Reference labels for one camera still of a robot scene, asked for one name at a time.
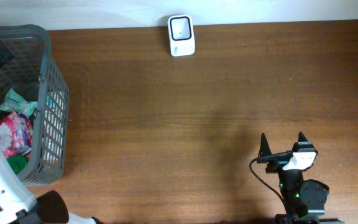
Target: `pink and white package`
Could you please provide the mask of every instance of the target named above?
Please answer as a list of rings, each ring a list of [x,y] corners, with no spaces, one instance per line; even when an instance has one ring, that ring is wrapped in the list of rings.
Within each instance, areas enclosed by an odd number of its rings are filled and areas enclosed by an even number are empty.
[[[32,146],[30,120],[21,113],[12,112],[0,121],[0,148],[5,158],[29,156]]]

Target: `white wall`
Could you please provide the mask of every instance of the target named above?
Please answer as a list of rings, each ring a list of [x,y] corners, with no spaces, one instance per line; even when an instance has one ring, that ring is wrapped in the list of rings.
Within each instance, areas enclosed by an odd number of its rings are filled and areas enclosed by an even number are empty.
[[[165,26],[174,14],[195,25],[358,19],[358,0],[0,0],[0,26],[48,30]]]

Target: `plastic basket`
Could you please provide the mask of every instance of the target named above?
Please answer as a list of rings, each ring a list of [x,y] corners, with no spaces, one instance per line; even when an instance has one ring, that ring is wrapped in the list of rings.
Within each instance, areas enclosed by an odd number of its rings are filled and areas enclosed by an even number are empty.
[[[11,88],[27,101],[38,101],[31,157],[17,176],[25,185],[50,184],[64,170],[67,84],[51,55],[46,30],[35,25],[0,27],[0,39],[15,55],[0,68],[0,104]]]

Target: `wood grain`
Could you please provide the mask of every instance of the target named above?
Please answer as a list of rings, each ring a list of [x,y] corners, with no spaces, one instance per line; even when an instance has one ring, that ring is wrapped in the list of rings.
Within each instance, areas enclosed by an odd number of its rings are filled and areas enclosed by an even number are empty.
[[[248,164],[261,133],[280,152],[303,131],[326,217],[358,223],[358,21],[197,26],[180,58],[165,28],[50,35],[70,122],[65,175],[36,195],[55,189],[105,223],[273,217],[283,206]]]

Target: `wooden table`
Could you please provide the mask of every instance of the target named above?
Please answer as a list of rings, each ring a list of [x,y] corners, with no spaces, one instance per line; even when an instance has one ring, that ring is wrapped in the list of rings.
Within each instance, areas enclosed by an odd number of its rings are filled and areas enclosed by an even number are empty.
[[[283,206],[248,164],[261,133],[282,152],[303,131],[326,217],[358,223],[358,21],[198,26],[179,58],[166,28],[50,35],[70,121],[65,175],[36,195],[55,189],[105,223],[273,217]]]

